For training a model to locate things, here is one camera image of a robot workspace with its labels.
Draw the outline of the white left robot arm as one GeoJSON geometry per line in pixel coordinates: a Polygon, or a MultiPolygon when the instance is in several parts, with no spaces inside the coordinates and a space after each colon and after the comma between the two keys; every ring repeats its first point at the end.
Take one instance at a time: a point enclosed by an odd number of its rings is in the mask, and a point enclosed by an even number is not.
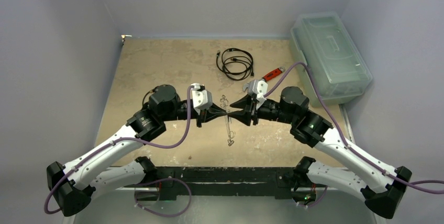
{"type": "Polygon", "coordinates": [[[49,194],[43,210],[51,215],[49,201],[54,199],[58,212],[73,216],[100,195],[128,185],[149,187],[160,184],[154,166],[147,157],[137,158],[128,165],[114,167],[114,163],[128,153],[150,146],[173,149],[184,142],[191,121],[198,127],[227,113],[212,101],[212,95],[203,84],[193,83],[181,100],[172,85],[159,85],[147,92],[142,107],[134,113],[110,138],[86,154],[67,163],[53,162],[47,169],[49,194]],[[167,121],[185,120],[185,130],[179,142],[165,145],[154,142],[166,131],[167,121]]]}

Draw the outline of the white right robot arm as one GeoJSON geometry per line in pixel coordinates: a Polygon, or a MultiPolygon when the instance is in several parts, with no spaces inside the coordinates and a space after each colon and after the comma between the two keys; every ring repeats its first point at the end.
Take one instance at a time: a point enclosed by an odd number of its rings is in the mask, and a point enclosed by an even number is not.
{"type": "Polygon", "coordinates": [[[340,162],[335,169],[304,157],[294,170],[297,184],[310,182],[336,188],[355,196],[375,214],[392,219],[406,192],[412,172],[393,167],[373,157],[344,137],[339,128],[311,111],[309,99],[296,86],[286,87],[278,102],[262,94],[246,94],[231,104],[236,111],[228,115],[241,123],[256,125],[260,119],[291,125],[290,134],[300,143],[321,151],[340,162]]]}

